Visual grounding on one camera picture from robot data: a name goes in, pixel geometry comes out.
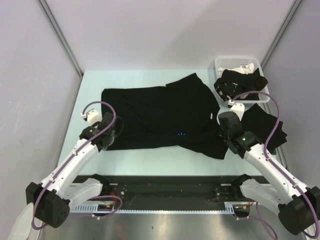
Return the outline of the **black t shirt blue logo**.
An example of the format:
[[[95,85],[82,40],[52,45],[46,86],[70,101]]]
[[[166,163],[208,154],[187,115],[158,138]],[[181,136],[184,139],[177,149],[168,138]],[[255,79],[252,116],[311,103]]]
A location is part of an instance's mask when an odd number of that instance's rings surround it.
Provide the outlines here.
[[[123,121],[110,150],[180,146],[219,160],[226,155],[219,103],[196,73],[165,86],[106,88],[101,100]]]

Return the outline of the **white plastic laundry basket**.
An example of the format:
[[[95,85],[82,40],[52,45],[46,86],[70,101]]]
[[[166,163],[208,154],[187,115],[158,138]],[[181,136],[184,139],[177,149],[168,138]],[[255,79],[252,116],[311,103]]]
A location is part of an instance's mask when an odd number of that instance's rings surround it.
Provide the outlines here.
[[[270,101],[268,80],[260,62],[251,56],[218,56],[214,60],[216,81],[213,84],[218,96],[227,102],[242,94],[237,101],[250,107]]]

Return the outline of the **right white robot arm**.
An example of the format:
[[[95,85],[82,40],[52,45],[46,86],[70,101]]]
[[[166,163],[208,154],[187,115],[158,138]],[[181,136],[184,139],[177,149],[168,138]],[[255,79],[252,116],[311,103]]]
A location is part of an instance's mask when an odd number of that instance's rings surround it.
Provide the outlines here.
[[[294,177],[268,152],[254,133],[244,131],[238,115],[226,111],[218,116],[222,136],[229,149],[255,167],[269,182],[266,187],[243,174],[233,181],[231,196],[242,201],[258,202],[278,216],[284,228],[293,235],[315,226],[313,239],[320,235],[320,189],[308,187]]]

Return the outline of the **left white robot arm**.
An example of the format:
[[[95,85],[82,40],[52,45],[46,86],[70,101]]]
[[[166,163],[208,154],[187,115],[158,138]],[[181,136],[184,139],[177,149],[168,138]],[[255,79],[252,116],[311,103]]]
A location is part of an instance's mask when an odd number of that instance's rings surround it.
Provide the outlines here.
[[[109,179],[99,174],[75,187],[71,185],[91,159],[114,143],[124,128],[124,121],[109,112],[100,116],[94,109],[85,113],[84,119],[89,126],[65,160],[41,183],[31,182],[25,190],[26,202],[34,206],[34,217],[53,228],[63,224],[71,209],[96,197],[105,200],[112,191]]]

